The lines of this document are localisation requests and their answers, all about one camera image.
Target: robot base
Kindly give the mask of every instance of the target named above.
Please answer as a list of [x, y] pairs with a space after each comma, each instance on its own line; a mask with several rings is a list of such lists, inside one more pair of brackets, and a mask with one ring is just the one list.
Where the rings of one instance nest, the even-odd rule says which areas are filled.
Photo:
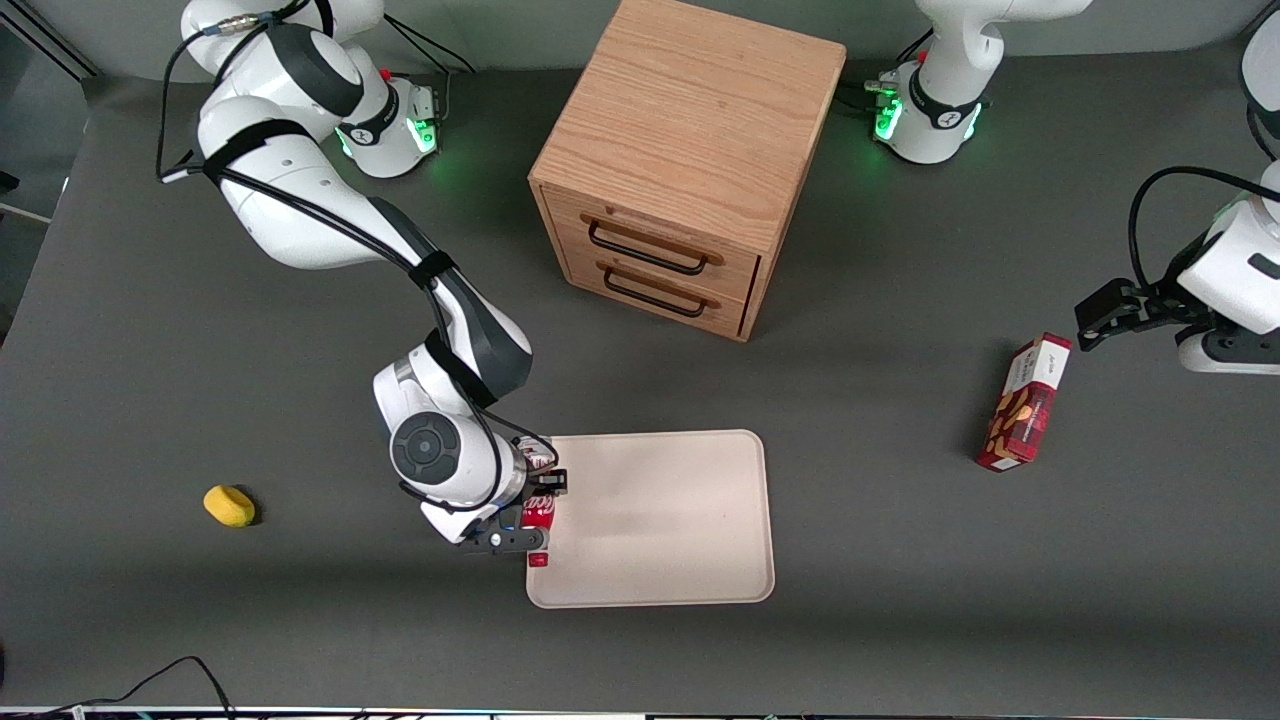
[[876, 115], [872, 137], [909, 163], [936, 165], [950, 160], [960, 146], [973, 137], [974, 123], [982, 113], [982, 105], [978, 105], [968, 118], [957, 117], [955, 127], [947, 129], [933, 127], [928, 114], [915, 105], [911, 95], [897, 90], [906, 86], [919, 67], [919, 63], [910, 61], [881, 74], [879, 85], [886, 90], [879, 92], [888, 97], [888, 104]]
[[375, 178], [403, 176], [435, 152], [439, 142], [431, 88], [403, 78], [393, 78], [387, 85], [397, 95], [396, 118], [376, 142], [372, 136], [367, 140], [355, 136], [361, 132], [358, 129], [352, 137], [337, 131], [343, 154], [355, 160], [362, 173]]

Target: white tray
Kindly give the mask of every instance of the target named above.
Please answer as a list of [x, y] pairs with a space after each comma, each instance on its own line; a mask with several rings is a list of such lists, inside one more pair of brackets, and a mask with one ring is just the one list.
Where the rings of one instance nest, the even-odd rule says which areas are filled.
[[568, 470], [545, 609], [759, 602], [773, 592], [764, 445], [750, 430], [552, 438]]

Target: metal drawer handle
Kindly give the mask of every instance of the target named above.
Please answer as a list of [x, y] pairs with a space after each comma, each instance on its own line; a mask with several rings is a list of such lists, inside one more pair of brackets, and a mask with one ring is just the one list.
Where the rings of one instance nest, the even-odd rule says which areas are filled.
[[600, 229], [600, 222], [599, 220], [591, 220], [591, 227], [589, 227], [586, 229], [586, 237], [589, 237], [591, 240], [591, 245], [595, 245], [596, 247], [603, 247], [605, 250], [612, 250], [613, 252], [617, 252], [620, 255], [626, 255], [627, 258], [635, 258], [636, 260], [641, 260], [641, 261], [649, 263], [652, 265], [658, 265], [659, 268], [662, 268], [664, 270], [671, 270], [673, 273], [680, 273], [682, 275], [696, 275], [696, 274], [701, 273], [704, 269], [707, 269], [707, 261], [710, 260], [710, 258], [708, 258], [705, 254], [703, 254], [701, 260], [699, 260], [696, 265], [694, 265], [694, 266], [690, 268], [689, 265], [681, 265], [680, 263], [672, 263], [671, 260], [664, 260], [664, 259], [658, 258], [655, 255], [649, 255], [648, 252], [641, 252], [640, 250], [632, 250], [631, 247], [626, 247], [626, 246], [618, 245], [616, 242], [609, 242], [609, 241], [607, 241], [607, 240], [604, 240], [604, 238], [602, 238], [602, 237], [599, 237], [599, 236], [595, 234], [595, 231], [598, 231], [598, 229]]
[[621, 284], [617, 284], [614, 282], [609, 282], [609, 278], [613, 277], [613, 273], [614, 273], [613, 268], [609, 268], [609, 266], [604, 268], [604, 287], [612, 290], [613, 292], [617, 292], [618, 295], [625, 295], [627, 297], [631, 297], [632, 300], [639, 300], [640, 302], [648, 302], [649, 305], [653, 305], [655, 307], [662, 307], [663, 310], [666, 310], [668, 313], [675, 313], [677, 315], [684, 315], [686, 318], [698, 318], [699, 315], [703, 314], [703, 310], [707, 310], [707, 306], [710, 302], [708, 300], [701, 300], [700, 299], [698, 301], [698, 309], [696, 310], [689, 310], [687, 307], [681, 307], [678, 305], [672, 305], [671, 302], [667, 302], [666, 300], [658, 300], [657, 297], [649, 297], [648, 295], [645, 295], [643, 292], [637, 292], [637, 291], [634, 291], [634, 290], [631, 290], [628, 287], [622, 287]]

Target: velcro strap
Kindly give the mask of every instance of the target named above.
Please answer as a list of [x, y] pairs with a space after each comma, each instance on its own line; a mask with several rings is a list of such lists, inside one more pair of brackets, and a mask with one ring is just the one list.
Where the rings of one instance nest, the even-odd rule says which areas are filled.
[[205, 160], [201, 172], [205, 173], [205, 177], [209, 179], [218, 182], [218, 178], [221, 177], [227, 165], [230, 165], [236, 160], [239, 160], [259, 147], [265, 147], [268, 138], [282, 135], [302, 135], [310, 137], [307, 135], [307, 129], [293, 120], [262, 120], [261, 123], [248, 126], [247, 128], [233, 135], [230, 140], [227, 141], [227, 145], [219, 147], [216, 152]]
[[431, 281], [436, 275], [456, 266], [457, 265], [453, 264], [453, 258], [449, 258], [449, 255], [443, 250], [436, 250], [426, 258], [422, 258], [422, 261], [408, 272], [408, 279], [413, 281], [417, 287], [429, 290]]
[[329, 0], [316, 0], [316, 10], [320, 10], [320, 32], [333, 37], [333, 6]]
[[440, 337], [439, 328], [431, 331], [431, 334], [426, 336], [422, 345], [426, 346], [426, 352], [431, 356], [431, 360], [435, 360], [435, 364], [444, 370], [444, 374], [449, 375], [453, 382], [458, 383], [458, 388], [471, 398], [471, 402], [475, 402], [480, 407], [488, 407], [494, 402], [498, 402], [498, 398], [489, 392], [489, 388], [485, 387], [480, 375], [475, 374], [475, 372], [466, 363], [463, 363], [461, 357], [454, 355], [453, 351], [449, 350], [448, 345], [444, 343], [444, 340]]

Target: wooden cabinet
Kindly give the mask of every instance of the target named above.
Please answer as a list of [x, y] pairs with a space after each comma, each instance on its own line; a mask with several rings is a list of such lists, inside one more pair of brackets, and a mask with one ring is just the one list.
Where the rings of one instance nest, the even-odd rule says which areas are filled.
[[750, 337], [844, 61], [835, 42], [622, 0], [529, 174], [566, 279]]

